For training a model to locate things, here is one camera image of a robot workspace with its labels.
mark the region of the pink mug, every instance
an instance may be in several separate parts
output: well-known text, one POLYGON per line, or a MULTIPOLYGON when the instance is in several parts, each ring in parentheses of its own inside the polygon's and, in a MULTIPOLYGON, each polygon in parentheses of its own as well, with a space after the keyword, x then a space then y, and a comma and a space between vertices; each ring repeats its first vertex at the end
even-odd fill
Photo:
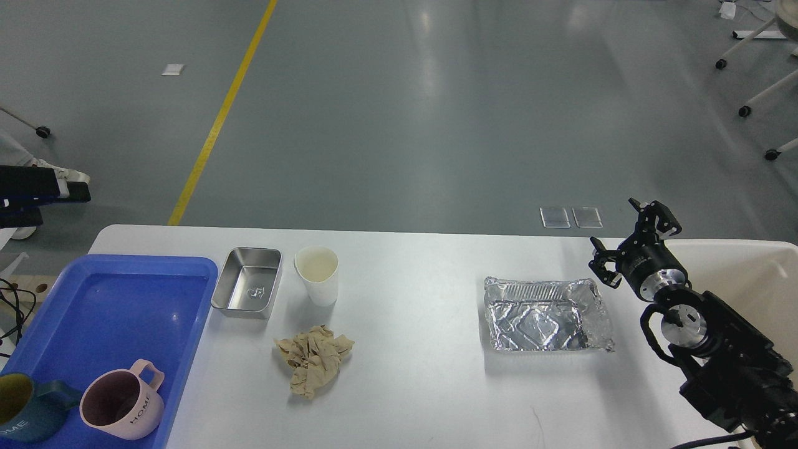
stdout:
POLYGON ((156 392, 164 381, 149 360, 138 359, 130 369, 117 369, 96 378, 81 399, 81 418, 90 427, 122 439, 149 435, 164 415, 164 400, 156 392), (154 373, 147 384, 141 372, 154 373))

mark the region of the beige rag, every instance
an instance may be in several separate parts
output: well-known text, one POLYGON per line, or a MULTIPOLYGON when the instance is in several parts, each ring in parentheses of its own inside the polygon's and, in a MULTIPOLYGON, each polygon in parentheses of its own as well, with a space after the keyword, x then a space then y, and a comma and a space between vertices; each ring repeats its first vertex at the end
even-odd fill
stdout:
POLYGON ((326 326, 313 326, 308 333, 275 340, 275 344, 282 359, 294 369, 291 392, 313 399, 316 389, 327 385, 338 373, 341 360, 350 353, 354 342, 344 335, 334 339, 326 326))

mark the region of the metal box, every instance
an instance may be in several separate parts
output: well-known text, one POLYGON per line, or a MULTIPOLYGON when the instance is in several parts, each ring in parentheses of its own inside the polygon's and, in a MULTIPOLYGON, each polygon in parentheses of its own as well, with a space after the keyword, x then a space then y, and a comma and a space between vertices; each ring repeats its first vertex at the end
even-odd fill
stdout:
POLYGON ((233 248, 219 274, 211 305, 226 316, 268 320, 281 261, 276 249, 233 248))

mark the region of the mug handle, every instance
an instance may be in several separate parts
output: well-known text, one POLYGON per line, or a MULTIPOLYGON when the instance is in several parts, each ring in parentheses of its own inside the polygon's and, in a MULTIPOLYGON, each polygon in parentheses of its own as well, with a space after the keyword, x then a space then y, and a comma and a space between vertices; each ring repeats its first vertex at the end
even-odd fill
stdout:
POLYGON ((149 383, 150 388, 158 391, 158 388, 164 382, 164 373, 158 371, 158 368, 155 368, 155 365, 153 365, 151 361, 138 359, 133 366, 130 367, 130 371, 139 377, 141 377, 141 372, 145 369, 150 370, 153 374, 152 380, 149 383))
POLYGON ((83 393, 70 387, 60 380, 51 380, 48 383, 39 385, 39 388, 36 391, 36 396, 48 396, 56 398, 64 410, 69 410, 81 402, 83 393))

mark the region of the blue tray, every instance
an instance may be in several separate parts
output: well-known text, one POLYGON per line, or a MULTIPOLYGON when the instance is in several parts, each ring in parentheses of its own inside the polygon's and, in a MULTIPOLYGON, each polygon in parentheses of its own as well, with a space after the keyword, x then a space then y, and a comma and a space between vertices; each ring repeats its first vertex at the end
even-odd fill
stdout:
POLYGON ((202 257, 89 255, 64 269, 2 373, 38 382, 61 379, 84 391, 101 374, 151 360, 166 375, 160 426, 127 441, 92 429, 77 407, 41 443, 0 439, 10 448, 158 448, 166 446, 200 342, 216 265, 202 257))

